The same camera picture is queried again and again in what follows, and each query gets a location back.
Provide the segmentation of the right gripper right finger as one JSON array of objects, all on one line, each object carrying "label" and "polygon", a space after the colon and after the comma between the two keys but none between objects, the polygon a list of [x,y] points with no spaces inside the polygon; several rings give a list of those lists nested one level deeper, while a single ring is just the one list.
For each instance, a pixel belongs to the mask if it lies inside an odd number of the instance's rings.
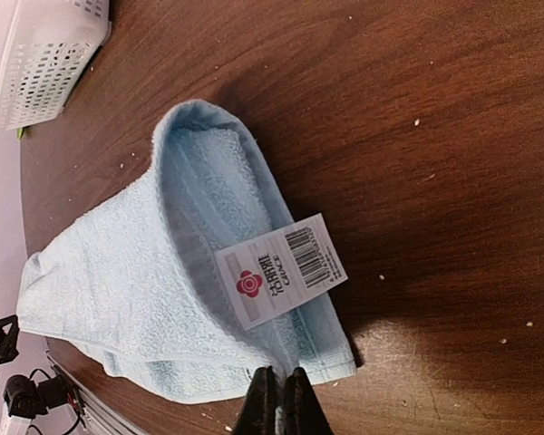
[{"label": "right gripper right finger", "polygon": [[333,435],[306,371],[297,367],[287,378],[284,395],[287,435]]}]

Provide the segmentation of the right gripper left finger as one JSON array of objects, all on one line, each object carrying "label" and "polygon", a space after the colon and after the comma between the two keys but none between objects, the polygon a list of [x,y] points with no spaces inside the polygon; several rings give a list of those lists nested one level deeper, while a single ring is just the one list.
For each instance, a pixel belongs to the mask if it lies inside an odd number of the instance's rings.
[{"label": "right gripper left finger", "polygon": [[282,383],[271,366],[258,368],[248,387],[232,430],[234,435],[277,435],[284,433]]}]

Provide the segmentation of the light blue towel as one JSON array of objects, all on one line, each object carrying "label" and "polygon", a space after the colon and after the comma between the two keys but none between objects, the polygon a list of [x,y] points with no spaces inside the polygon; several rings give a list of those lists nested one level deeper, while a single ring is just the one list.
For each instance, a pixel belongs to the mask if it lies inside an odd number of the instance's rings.
[{"label": "light blue towel", "polygon": [[150,168],[26,262],[24,332],[65,340],[168,400],[242,396],[260,367],[355,374],[329,291],[347,278],[321,215],[294,220],[247,127],[171,109]]}]

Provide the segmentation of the white plastic basket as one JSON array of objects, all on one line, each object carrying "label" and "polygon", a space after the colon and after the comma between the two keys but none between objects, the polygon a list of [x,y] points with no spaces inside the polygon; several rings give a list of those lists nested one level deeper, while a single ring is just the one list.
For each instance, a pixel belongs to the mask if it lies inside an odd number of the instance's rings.
[{"label": "white plastic basket", "polygon": [[0,133],[58,117],[111,32],[108,0],[19,1],[0,61]]}]

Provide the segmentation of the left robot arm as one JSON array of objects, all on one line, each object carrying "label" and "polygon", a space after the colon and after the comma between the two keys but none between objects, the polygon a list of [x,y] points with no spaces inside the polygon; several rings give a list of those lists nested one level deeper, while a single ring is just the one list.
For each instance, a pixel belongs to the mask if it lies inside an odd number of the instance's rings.
[{"label": "left robot arm", "polygon": [[[20,328],[18,317],[14,314],[0,318],[0,365],[17,358]],[[33,420],[45,416],[49,411],[68,405],[76,415],[75,422],[83,423],[84,402],[70,378],[56,368],[54,374],[46,374],[43,381],[34,379],[42,369],[35,369],[30,375],[17,374],[5,383],[3,397],[6,416]]]}]

